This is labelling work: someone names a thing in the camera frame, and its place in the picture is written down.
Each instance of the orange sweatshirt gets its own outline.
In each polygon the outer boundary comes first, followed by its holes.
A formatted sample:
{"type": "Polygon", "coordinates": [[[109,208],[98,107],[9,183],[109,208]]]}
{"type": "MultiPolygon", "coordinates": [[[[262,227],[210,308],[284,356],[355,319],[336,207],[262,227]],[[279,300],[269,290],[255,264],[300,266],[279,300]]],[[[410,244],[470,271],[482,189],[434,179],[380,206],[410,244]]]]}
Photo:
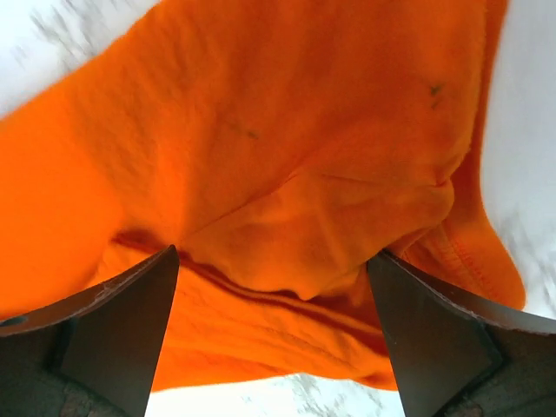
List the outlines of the orange sweatshirt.
{"type": "Polygon", "coordinates": [[[479,185],[505,8],[164,0],[0,122],[0,317],[173,243],[155,390],[294,372],[395,388],[378,251],[524,302],[479,185]]]}

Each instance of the dark metal bracket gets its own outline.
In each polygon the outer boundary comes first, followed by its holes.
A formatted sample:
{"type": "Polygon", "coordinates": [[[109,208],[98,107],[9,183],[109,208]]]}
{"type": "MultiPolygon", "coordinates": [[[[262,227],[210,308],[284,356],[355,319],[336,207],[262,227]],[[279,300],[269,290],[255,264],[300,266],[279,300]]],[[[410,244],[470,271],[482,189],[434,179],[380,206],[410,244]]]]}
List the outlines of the dark metal bracket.
{"type": "Polygon", "coordinates": [[[556,415],[556,321],[382,252],[367,265],[407,417],[556,415]]]}
{"type": "Polygon", "coordinates": [[[174,247],[0,321],[0,415],[143,417],[174,298],[174,247]]]}

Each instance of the dark stain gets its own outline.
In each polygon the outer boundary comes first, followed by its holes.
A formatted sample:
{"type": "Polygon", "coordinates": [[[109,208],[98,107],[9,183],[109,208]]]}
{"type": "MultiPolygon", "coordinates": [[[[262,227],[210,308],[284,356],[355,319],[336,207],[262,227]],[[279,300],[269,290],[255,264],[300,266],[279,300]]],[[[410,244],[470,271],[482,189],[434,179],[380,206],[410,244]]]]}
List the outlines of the dark stain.
{"type": "Polygon", "coordinates": [[[246,133],[247,133],[247,136],[252,137],[253,139],[258,139],[259,138],[259,136],[253,130],[247,130],[246,133]]]}
{"type": "Polygon", "coordinates": [[[431,109],[436,109],[441,102],[442,102],[441,98],[434,100],[434,103],[431,105],[431,109]]]}
{"type": "Polygon", "coordinates": [[[244,129],[238,122],[225,122],[225,123],[226,125],[228,125],[230,129],[232,129],[235,133],[239,135],[247,135],[252,139],[259,139],[259,135],[257,135],[256,132],[254,132],[253,130],[244,129]]]}
{"type": "Polygon", "coordinates": [[[442,91],[442,89],[444,88],[444,84],[436,84],[436,85],[432,85],[430,87],[431,90],[431,96],[434,97],[436,95],[438,95],[438,93],[440,93],[442,91]]]}

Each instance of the orange fabric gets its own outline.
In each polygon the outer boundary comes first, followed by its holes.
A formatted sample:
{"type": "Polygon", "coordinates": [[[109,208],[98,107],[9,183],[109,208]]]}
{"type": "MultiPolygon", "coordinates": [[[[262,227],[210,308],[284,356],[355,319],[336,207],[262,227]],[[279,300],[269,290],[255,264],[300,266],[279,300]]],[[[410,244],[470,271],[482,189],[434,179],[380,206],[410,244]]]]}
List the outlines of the orange fabric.
{"type": "Polygon", "coordinates": [[[479,187],[505,8],[164,0],[0,122],[0,316],[174,243],[155,390],[395,388],[363,267],[382,248],[523,305],[479,187]]]}

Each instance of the white background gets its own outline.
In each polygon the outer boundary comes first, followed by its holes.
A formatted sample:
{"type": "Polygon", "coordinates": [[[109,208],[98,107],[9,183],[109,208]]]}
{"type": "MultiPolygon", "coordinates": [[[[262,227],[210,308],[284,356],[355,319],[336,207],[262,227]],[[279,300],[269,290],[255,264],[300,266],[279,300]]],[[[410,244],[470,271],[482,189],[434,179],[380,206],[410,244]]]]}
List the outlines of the white background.
{"type": "MultiPolygon", "coordinates": [[[[0,116],[100,53],[156,0],[0,0],[0,116]]],[[[556,317],[556,2],[513,0],[495,69],[482,188],[527,286],[556,317]]],[[[403,416],[397,393],[292,375],[154,394],[149,417],[403,416]]]]}

